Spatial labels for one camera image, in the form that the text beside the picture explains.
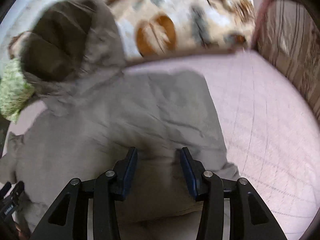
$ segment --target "brown striped fabric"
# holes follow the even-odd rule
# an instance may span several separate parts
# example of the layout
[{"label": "brown striped fabric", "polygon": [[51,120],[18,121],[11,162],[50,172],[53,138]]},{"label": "brown striped fabric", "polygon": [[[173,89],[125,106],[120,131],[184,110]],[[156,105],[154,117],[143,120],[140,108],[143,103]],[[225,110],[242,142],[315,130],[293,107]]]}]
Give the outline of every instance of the brown striped fabric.
[{"label": "brown striped fabric", "polygon": [[261,28],[258,49],[300,91],[320,121],[320,32],[304,6],[275,0]]}]

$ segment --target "white surface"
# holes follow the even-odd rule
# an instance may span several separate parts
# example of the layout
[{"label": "white surface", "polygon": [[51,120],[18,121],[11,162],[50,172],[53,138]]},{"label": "white surface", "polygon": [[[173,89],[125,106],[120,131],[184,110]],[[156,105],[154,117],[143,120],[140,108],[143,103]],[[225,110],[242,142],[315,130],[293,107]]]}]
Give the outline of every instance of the white surface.
[{"label": "white surface", "polygon": [[[288,240],[298,240],[320,206],[320,130],[308,105],[292,84],[254,51],[147,63],[125,73],[185,69],[206,78],[228,160],[253,184]],[[23,134],[44,109],[41,102],[29,106],[9,130]],[[180,223],[164,224],[168,223],[147,227],[152,235],[163,236],[159,240],[179,240]]]},{"label": "white surface", "polygon": [[41,11],[57,0],[16,0],[0,24],[0,76],[9,60],[11,38],[32,28]]}]

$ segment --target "green fuzzy cloth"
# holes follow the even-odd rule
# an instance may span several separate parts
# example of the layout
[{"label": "green fuzzy cloth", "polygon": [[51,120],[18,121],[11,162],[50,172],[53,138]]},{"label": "green fuzzy cloth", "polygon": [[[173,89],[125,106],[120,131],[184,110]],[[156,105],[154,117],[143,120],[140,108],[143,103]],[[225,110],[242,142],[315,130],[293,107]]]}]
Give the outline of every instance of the green fuzzy cloth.
[{"label": "green fuzzy cloth", "polygon": [[20,111],[34,93],[34,87],[27,83],[20,67],[20,61],[12,59],[5,66],[0,81],[0,113],[12,122],[18,120]]}]

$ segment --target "metal screw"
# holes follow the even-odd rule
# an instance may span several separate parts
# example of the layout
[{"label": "metal screw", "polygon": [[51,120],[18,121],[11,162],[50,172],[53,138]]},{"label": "metal screw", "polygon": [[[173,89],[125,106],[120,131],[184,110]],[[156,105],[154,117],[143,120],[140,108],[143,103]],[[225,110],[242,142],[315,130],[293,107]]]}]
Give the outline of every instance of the metal screw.
[{"label": "metal screw", "polygon": [[107,171],[106,172],[106,176],[107,177],[112,177],[112,176],[114,176],[116,173],[113,171],[113,170],[110,170],[110,171]]},{"label": "metal screw", "polygon": [[240,178],[240,179],[239,179],[239,182],[240,182],[242,185],[248,184],[248,180],[247,180],[246,178]]},{"label": "metal screw", "polygon": [[203,173],[203,175],[206,176],[206,177],[208,177],[208,178],[210,178],[210,177],[213,176],[213,173],[212,173],[212,171],[205,171],[205,172]]},{"label": "metal screw", "polygon": [[77,185],[80,182],[80,180],[78,178],[74,178],[70,181],[71,185]]}]

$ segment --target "gray fabric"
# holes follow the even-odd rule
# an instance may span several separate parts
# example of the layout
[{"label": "gray fabric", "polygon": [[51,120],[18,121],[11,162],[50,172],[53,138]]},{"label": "gray fabric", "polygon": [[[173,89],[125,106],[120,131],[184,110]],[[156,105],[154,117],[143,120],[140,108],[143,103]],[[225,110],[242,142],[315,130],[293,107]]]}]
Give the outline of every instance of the gray fabric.
[{"label": "gray fabric", "polygon": [[[138,167],[130,195],[116,204],[120,224],[201,209],[202,204],[188,194],[177,148],[188,147],[195,159],[222,178],[239,177],[236,166],[227,162],[204,77],[189,71],[121,73],[123,52],[113,53],[117,44],[96,39],[98,32],[93,31],[113,33],[114,41],[117,34],[112,27],[92,25],[79,66],[85,71],[73,80],[45,82],[25,72],[48,109],[23,141],[9,142],[8,153],[0,160],[0,181],[24,181],[28,199],[20,214],[31,230],[71,178],[96,178],[124,158],[131,146],[139,151]],[[105,50],[110,61],[101,60]]]}]

